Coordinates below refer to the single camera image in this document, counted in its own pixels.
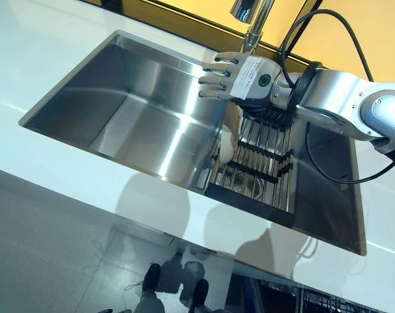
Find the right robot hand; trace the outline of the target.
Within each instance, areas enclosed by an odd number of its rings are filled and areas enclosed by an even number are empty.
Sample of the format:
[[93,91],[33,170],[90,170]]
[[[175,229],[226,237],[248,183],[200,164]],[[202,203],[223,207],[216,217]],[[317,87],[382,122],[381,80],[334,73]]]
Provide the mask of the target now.
[[209,74],[198,80],[201,98],[230,101],[253,116],[271,106],[272,84],[282,72],[275,61],[241,52],[217,53],[202,69]]

